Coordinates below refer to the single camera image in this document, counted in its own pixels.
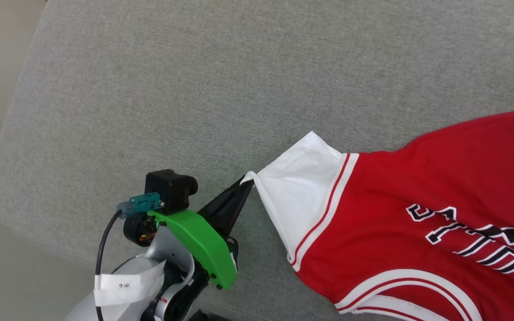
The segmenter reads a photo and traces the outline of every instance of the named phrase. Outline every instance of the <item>jersey lettering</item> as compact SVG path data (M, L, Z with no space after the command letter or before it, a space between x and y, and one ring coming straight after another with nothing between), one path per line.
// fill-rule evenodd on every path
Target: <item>jersey lettering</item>
M441 226L426 235L426 239L434 245L439 244L449 232L457 229L463 229L469 235L477 235L477 239L469 246L453 253L463 257L471 257L483 266L493 268L503 274L510 274L514 278L514 248L510 247L514 246L514 227L498 228L489 224L474 230L455 221L457 209L451 206L440 211L432 211L413 204L407 207L406 211L416 222L424 221L435 214L441 214L445 217L449 224ZM495 240L496 238L501 238L504 242L498 243Z
M490 238L503 238L507 245L514 245L514 227L498 228L489 224L478 228L477 231Z

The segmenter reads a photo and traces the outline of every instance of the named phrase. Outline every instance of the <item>teal connector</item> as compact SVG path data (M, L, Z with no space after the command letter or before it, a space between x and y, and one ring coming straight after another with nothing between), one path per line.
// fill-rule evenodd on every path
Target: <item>teal connector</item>
M119 203L116 205L116 210L122 211L120 214L121 219L126 219L136 213L157 210L163 206L158 193L147 193L132 197L128 202Z

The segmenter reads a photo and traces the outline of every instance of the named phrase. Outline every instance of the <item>floor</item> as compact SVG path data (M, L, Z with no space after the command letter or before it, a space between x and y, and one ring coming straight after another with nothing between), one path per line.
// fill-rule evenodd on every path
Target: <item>floor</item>
M0 130L45 4L0 0ZM0 224L0 320L63 320L92 290L92 274Z

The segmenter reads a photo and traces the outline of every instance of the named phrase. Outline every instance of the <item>white sleeve trim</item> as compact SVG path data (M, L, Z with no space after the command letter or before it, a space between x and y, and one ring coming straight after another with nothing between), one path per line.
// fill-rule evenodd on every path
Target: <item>white sleeve trim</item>
M390 270L368 278L357 285L335 306L340 313L355 313L357 309L367 304L367 301L375 295L390 288L405 285L422 286L436 291L457 309L465 321L483 320L473 300L457 285L441 276L412 269ZM416 310L412 312L416 313L414 317L419 317L425 321L430 320L425 319L426 315L418 315Z
M255 181L294 270L313 242L326 229L359 154L342 154L314 132L294 144L259 173Z

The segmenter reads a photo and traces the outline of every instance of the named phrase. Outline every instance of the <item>black cable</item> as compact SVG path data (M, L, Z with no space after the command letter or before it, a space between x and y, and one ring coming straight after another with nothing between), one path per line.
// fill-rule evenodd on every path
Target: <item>black cable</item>
M110 232L110 229L114 225L114 222L116 222L116 219L122 214L122 210L116 211L110 221L108 222L108 225L106 226L104 230L104 234L102 234L102 239L100 240L100 246L98 247L98 255L96 256L96 269L94 269L94 275L99 276L100 275L100 266L102 266L102 254L104 253L104 245L106 244L106 238L108 238L108 233ZM98 321L104 321L102 317L102 309L100 307L96 307L96 316L98 317Z
M117 266L112 272L110 272L110 274L114 274L114 272L118 271L118 269L121 268L124 264L127 264L129 260L132 260L132 259L135 259L135 258L136 258L136 256L133 256L130 259L124 261L122 264Z

